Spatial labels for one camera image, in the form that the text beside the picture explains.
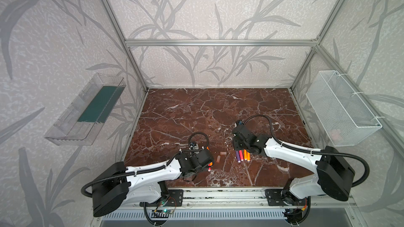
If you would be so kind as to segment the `purple highlighter pen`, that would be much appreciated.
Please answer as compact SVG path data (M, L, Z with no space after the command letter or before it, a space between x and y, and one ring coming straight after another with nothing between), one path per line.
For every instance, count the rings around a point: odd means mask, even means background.
M241 159L240 159L240 155L239 155L239 151L235 150L236 153L236 159L238 163L241 163Z

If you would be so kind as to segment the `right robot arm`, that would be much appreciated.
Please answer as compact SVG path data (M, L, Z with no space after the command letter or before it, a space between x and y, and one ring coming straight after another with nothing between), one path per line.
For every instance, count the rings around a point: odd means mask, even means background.
M347 201L351 188L362 184L370 175L370 167L365 159L341 153L333 147L305 148L280 141L273 135L256 136L244 124L238 124L232 130L232 135L235 150L288 161L312 173L287 181L280 193L287 205L317 195Z

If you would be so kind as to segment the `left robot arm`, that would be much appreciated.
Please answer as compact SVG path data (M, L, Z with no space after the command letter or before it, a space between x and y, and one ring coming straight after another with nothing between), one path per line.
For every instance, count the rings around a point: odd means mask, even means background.
M123 162L111 165L81 188L92 199L93 216L105 216L122 205L163 206L174 200L167 181L191 178L214 164L212 153L200 150L179 151L169 160L152 165L126 167Z

